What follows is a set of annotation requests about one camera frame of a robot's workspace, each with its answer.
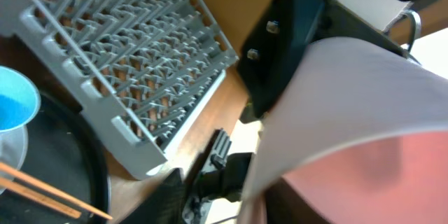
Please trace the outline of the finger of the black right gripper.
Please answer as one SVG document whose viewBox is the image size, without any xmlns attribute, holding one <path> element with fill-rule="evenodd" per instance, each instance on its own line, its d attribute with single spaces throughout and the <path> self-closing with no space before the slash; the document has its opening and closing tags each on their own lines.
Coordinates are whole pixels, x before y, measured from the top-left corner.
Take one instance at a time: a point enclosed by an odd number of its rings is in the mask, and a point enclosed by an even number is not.
<svg viewBox="0 0 448 224">
<path fill-rule="evenodd" d="M 216 129 L 185 182 L 184 202 L 226 199 L 238 202 L 254 152 L 231 153 L 232 141 L 224 129 Z"/>
</svg>

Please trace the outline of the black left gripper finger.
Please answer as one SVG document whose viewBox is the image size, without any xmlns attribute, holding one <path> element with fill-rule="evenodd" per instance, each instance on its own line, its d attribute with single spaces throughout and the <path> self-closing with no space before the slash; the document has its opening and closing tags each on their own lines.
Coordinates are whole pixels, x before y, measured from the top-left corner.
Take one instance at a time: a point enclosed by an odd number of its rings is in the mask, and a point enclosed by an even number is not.
<svg viewBox="0 0 448 224">
<path fill-rule="evenodd" d="M 120 224 L 179 224 L 183 223 L 182 210 L 186 186 L 181 169 L 175 168 L 163 182 Z"/>
</svg>

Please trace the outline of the pink cup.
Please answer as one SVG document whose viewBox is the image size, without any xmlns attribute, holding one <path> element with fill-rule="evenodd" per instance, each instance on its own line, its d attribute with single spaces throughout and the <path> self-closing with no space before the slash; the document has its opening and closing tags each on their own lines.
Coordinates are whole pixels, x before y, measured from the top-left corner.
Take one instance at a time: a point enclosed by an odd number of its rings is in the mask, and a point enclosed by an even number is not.
<svg viewBox="0 0 448 224">
<path fill-rule="evenodd" d="M 239 223 L 274 187 L 328 223 L 447 222 L 447 80 L 355 38 L 311 44 L 269 113 Z"/>
</svg>

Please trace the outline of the blue cup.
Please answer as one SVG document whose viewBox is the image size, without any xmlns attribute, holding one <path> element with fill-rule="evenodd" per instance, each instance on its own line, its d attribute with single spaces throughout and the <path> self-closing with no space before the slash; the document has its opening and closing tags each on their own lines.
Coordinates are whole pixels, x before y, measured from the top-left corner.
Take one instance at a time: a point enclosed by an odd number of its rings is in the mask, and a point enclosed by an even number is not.
<svg viewBox="0 0 448 224">
<path fill-rule="evenodd" d="M 19 71 L 1 66 L 1 133 L 25 126 L 40 106 L 35 84 Z"/>
</svg>

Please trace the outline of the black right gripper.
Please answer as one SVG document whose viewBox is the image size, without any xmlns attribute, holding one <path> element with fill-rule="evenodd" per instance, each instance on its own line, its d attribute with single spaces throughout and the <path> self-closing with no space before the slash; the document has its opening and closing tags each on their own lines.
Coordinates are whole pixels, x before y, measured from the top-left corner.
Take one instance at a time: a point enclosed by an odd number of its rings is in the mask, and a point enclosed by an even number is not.
<svg viewBox="0 0 448 224">
<path fill-rule="evenodd" d="M 422 30 L 418 11 L 436 1 L 272 0 L 245 40 L 237 65 L 254 116 L 275 105 L 314 35 L 316 40 L 356 38 L 413 59 L 411 49 Z M 389 38 L 392 26 L 403 19 L 411 22 L 406 49 Z"/>
</svg>

